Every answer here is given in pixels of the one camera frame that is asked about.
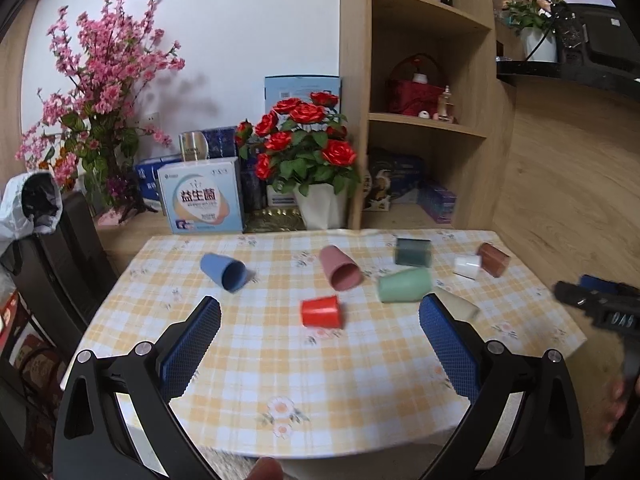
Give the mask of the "person's fingertip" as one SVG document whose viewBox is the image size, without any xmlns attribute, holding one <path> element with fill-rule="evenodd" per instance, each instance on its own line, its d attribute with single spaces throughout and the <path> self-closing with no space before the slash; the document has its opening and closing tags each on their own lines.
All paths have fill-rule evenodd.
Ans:
<svg viewBox="0 0 640 480">
<path fill-rule="evenodd" d="M 280 463 L 271 457 L 260 458 L 246 476 L 246 480 L 283 480 Z"/>
</svg>

